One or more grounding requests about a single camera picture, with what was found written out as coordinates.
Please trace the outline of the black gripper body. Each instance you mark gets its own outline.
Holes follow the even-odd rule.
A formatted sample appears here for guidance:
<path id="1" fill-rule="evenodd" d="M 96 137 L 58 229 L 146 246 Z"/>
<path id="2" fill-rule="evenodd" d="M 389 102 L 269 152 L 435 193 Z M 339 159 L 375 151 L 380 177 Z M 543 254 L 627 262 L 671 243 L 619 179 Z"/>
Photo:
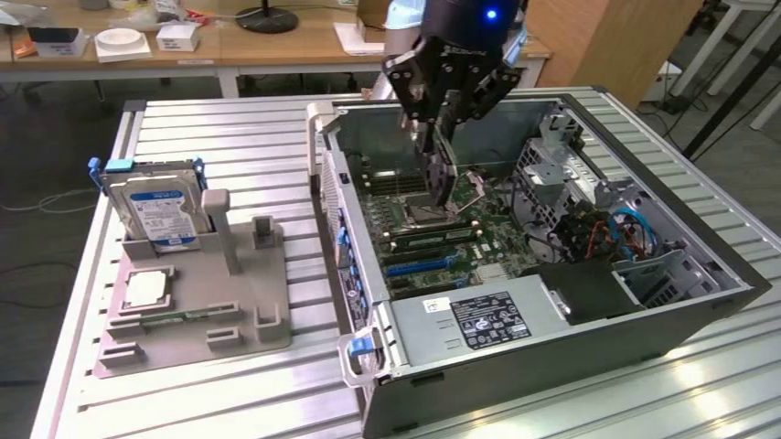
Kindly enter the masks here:
<path id="1" fill-rule="evenodd" d="M 428 91 L 471 90 L 500 68 L 516 18 L 516 1 L 425 3 L 419 70 Z"/>

